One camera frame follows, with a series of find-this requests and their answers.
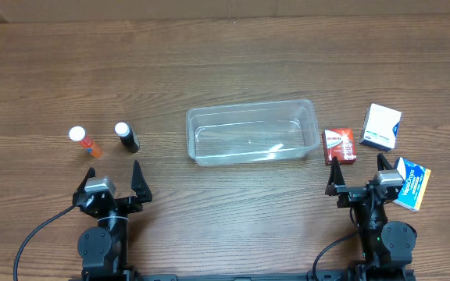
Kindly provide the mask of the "red medicine box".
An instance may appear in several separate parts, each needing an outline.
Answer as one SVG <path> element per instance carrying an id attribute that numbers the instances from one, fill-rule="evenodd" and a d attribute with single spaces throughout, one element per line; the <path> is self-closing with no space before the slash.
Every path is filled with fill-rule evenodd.
<path id="1" fill-rule="evenodd" d="M 325 129 L 322 132 L 325 164 L 334 157 L 341 165 L 351 165 L 357 159 L 353 131 L 350 128 Z"/>

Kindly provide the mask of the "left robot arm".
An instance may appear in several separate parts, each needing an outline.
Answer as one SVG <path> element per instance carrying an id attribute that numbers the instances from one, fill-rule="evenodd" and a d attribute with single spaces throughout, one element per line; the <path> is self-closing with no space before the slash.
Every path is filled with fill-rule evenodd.
<path id="1" fill-rule="evenodd" d="M 107 176 L 100 178 L 90 168 L 73 194 L 73 206 L 97 220 L 78 239 L 82 258 L 82 280 L 138 280 L 139 273 L 128 264 L 128 215 L 141 212 L 152 201 L 140 163 L 134 162 L 131 189 L 134 195 L 115 197 L 116 187 Z"/>

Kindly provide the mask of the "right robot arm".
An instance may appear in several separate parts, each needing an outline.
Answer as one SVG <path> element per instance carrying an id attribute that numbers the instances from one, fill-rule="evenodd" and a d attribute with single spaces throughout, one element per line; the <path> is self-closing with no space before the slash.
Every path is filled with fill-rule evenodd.
<path id="1" fill-rule="evenodd" d="M 377 172 L 362 187 L 347 187 L 337 157 L 331 161 L 325 194 L 337 197 L 337 207 L 351 211 L 363 260 L 352 261 L 336 280 L 414 280 L 412 263 L 417 232 L 408 223 L 390 221 L 385 205 L 398 198 L 404 178 L 384 155 L 377 156 Z"/>

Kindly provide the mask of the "black bottle white cap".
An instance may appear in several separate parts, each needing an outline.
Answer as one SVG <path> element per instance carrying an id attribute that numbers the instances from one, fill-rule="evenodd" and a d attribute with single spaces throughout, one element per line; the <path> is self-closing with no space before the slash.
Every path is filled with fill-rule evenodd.
<path id="1" fill-rule="evenodd" d="M 125 122 L 115 125 L 115 132 L 120 137 L 123 146 L 131 153 L 136 153 L 140 149 L 138 136 L 133 129 Z"/>

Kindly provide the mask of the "orange bottle white cap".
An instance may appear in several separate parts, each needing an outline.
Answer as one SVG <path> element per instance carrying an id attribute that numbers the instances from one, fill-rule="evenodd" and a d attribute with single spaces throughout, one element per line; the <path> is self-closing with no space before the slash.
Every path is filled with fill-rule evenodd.
<path id="1" fill-rule="evenodd" d="M 86 130 L 82 126 L 74 126 L 69 131 L 69 138 L 72 141 L 79 143 L 87 150 L 93 157 L 100 158 L 103 155 L 103 150 L 98 146 L 94 140 L 87 135 Z"/>

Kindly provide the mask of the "white blue medicine box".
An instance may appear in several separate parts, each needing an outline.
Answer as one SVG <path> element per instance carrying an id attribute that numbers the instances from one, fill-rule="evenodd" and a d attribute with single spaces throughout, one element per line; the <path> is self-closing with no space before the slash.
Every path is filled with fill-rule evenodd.
<path id="1" fill-rule="evenodd" d="M 381 151 L 395 148 L 402 113 L 372 103 L 366 110 L 359 143 Z"/>

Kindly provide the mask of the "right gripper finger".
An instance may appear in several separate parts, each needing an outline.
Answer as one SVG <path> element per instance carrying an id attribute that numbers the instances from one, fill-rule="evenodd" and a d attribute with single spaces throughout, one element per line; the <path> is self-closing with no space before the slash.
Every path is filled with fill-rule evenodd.
<path id="1" fill-rule="evenodd" d="M 339 189 L 345 188 L 345 180 L 341 172 L 339 160 L 334 156 L 331 160 L 330 176 L 327 182 L 325 194 L 328 196 L 336 196 Z"/>
<path id="2" fill-rule="evenodd" d="M 392 170 L 394 167 L 385 158 L 384 154 L 380 153 L 377 155 L 377 168 L 379 171 Z"/>

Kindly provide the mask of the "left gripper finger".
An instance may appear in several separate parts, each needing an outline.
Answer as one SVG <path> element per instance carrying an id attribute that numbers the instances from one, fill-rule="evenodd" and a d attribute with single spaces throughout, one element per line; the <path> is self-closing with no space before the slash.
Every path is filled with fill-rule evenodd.
<path id="1" fill-rule="evenodd" d="M 131 189 L 142 203 L 152 202 L 152 192 L 145 181 L 139 161 L 134 161 Z"/>
<path id="2" fill-rule="evenodd" d="M 84 193 L 84 188 L 85 188 L 85 186 L 86 186 L 87 181 L 88 181 L 90 178 L 94 178 L 94 177 L 95 177 L 95 169 L 94 169 L 93 167 L 91 167 L 91 168 L 87 171 L 87 173 L 86 173 L 84 179 L 82 180 L 82 182 L 80 183 L 79 187 L 77 188 L 76 193 L 77 193 L 77 194 Z"/>

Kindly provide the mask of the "blue yellow VapoDrops box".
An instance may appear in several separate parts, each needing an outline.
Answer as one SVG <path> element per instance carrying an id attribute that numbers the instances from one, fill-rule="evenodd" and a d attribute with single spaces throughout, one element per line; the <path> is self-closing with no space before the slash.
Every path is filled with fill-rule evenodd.
<path id="1" fill-rule="evenodd" d="M 427 189 L 431 170 L 403 157 L 395 162 L 395 168 L 404 179 L 404 183 L 394 203 L 410 211 L 418 212 Z"/>

